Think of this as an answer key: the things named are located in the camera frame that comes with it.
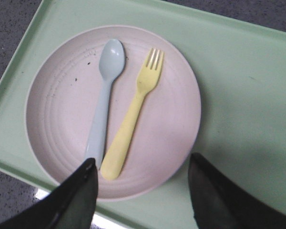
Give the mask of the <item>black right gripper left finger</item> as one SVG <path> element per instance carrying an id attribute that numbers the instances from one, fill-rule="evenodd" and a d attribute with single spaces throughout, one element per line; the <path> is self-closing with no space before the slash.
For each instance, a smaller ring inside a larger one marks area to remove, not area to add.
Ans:
<path id="1" fill-rule="evenodd" d="M 0 223 L 0 229 L 89 229 L 97 196 L 95 159 L 88 158 L 46 198 Z"/>

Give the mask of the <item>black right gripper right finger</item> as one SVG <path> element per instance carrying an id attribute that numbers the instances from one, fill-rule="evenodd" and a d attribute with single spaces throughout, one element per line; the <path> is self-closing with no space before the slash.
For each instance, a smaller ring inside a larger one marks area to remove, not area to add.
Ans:
<path id="1" fill-rule="evenodd" d="M 188 183 L 200 229 L 286 229 L 286 215 L 241 189 L 199 153 L 190 156 Z"/>

